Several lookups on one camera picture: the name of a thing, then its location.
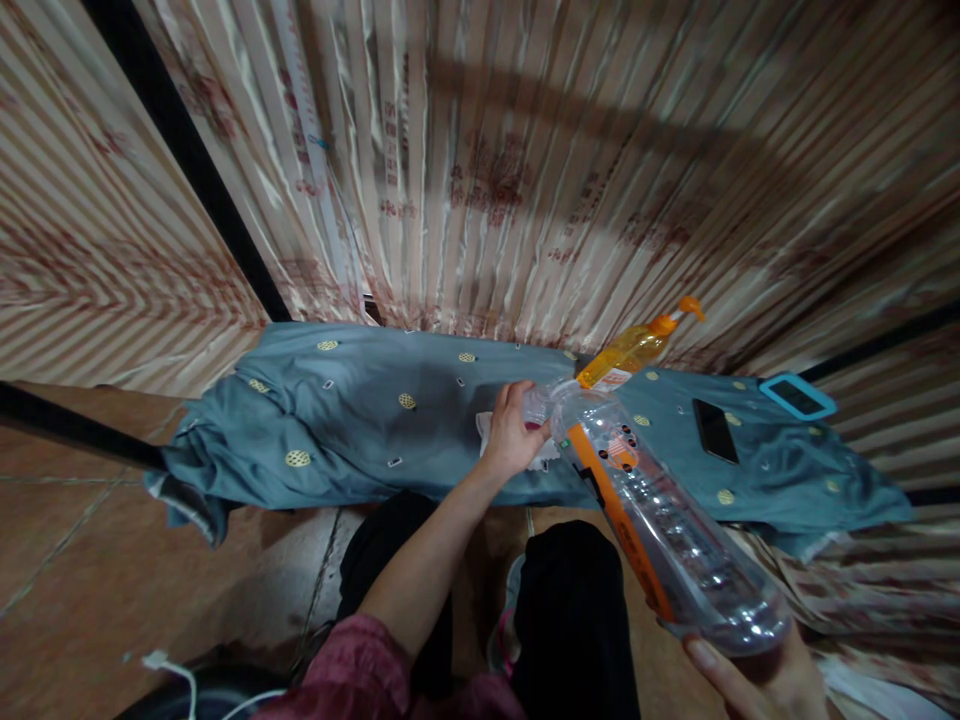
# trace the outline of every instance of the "yellow liquid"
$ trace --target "yellow liquid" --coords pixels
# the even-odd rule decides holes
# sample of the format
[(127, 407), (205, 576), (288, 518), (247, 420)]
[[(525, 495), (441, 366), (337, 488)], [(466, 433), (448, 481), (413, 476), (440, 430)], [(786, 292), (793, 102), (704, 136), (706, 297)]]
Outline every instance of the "yellow liquid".
[(663, 351), (668, 339), (668, 335), (654, 335), (646, 325), (627, 328), (580, 371), (577, 380), (582, 387), (592, 388), (614, 368), (635, 375)]

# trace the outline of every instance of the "sneaker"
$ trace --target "sneaker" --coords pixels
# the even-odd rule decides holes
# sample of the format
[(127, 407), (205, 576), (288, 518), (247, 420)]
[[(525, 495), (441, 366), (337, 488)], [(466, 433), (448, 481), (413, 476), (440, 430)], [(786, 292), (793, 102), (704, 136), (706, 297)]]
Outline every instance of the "sneaker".
[(517, 640), (514, 628), (514, 611), (517, 608), (517, 598), (520, 595), (520, 571), (526, 555), (521, 555), (513, 561), (507, 575), (507, 599), (503, 604), (503, 612), (497, 626), (490, 633), (487, 640), (487, 667), (495, 675), (505, 675), (507, 679), (513, 675), (513, 666), (520, 659), (520, 641)]

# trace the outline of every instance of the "white cable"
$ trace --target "white cable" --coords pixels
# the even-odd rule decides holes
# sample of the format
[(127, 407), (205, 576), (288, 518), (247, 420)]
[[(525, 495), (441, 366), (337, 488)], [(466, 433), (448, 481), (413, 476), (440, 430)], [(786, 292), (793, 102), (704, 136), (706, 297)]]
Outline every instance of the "white cable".
[(231, 710), (231, 711), (228, 712), (226, 715), (224, 715), (223, 718), (222, 718), (222, 720), (230, 720), (230, 718), (232, 718), (234, 715), (236, 715), (236, 714), (237, 714), (238, 712), (240, 712), (241, 710), (246, 710), (248, 707), (250, 707), (251, 705), (254, 705), (254, 704), (260, 702), (261, 700), (266, 700), (266, 699), (268, 699), (268, 698), (278, 697), (278, 696), (280, 696), (280, 695), (283, 695), (285, 692), (286, 692), (286, 690), (268, 690), (268, 691), (265, 692), (265, 693), (260, 693), (259, 695), (254, 695), (252, 698), (250, 698), (249, 700), (246, 700), (246, 701), (240, 703), (240, 704), (237, 705), (233, 710)]
[(183, 665), (167, 661), (167, 654), (162, 650), (154, 650), (143, 658), (142, 662), (145, 667), (151, 670), (163, 668), (167, 672), (172, 672), (187, 679), (187, 682), (190, 683), (190, 715), (188, 718), (189, 720), (197, 720), (197, 679), (193, 676), (193, 673)]

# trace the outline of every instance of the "blue phone case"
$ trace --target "blue phone case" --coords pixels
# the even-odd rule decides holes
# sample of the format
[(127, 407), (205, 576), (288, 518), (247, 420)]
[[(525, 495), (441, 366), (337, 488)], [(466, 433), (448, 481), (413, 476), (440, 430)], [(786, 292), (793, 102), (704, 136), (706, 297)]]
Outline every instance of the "blue phone case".
[[(772, 386), (779, 385), (783, 382), (790, 383), (790, 385), (799, 390), (801, 393), (809, 397), (811, 400), (817, 402), (820, 406), (822, 406), (823, 409), (816, 410), (814, 412), (803, 412), (796, 405), (792, 404), (786, 398), (781, 397), (771, 389)], [(781, 373), (780, 375), (775, 375), (774, 377), (761, 382), (759, 387), (760, 392), (773, 400), (788, 413), (796, 418), (800, 418), (801, 420), (819, 420), (827, 415), (833, 415), (833, 413), (837, 411), (837, 404), (830, 398), (829, 395), (817, 390), (813, 385), (794, 373)]]

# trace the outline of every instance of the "knee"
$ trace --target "knee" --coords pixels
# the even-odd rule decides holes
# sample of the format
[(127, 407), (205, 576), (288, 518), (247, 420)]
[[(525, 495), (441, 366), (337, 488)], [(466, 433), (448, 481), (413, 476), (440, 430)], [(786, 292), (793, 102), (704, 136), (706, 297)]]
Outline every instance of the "knee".
[(425, 522), (436, 509), (437, 503), (433, 500), (410, 490), (401, 490), (380, 506), (383, 515), (402, 517), (416, 521), (418, 525)]
[(540, 537), (554, 545), (568, 562), (601, 571), (621, 571), (617, 548), (596, 525), (584, 520), (571, 520), (552, 525)]

